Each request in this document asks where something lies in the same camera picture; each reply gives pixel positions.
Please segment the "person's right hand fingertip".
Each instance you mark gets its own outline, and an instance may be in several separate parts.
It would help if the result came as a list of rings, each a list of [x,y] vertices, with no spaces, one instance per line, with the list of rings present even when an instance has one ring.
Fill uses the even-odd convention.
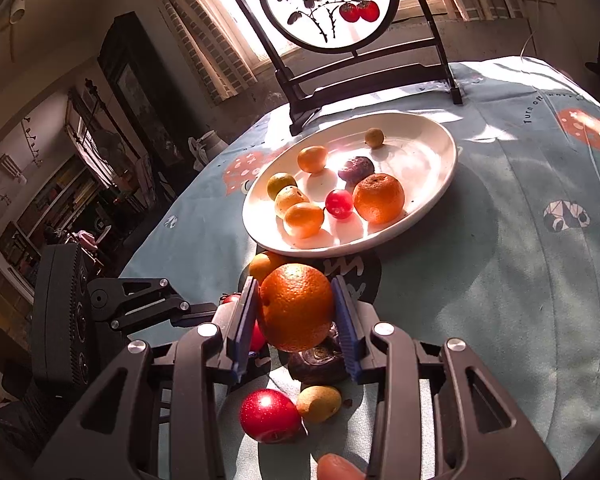
[[[322,456],[316,467],[317,480],[364,480],[365,474],[357,466],[337,454]]]

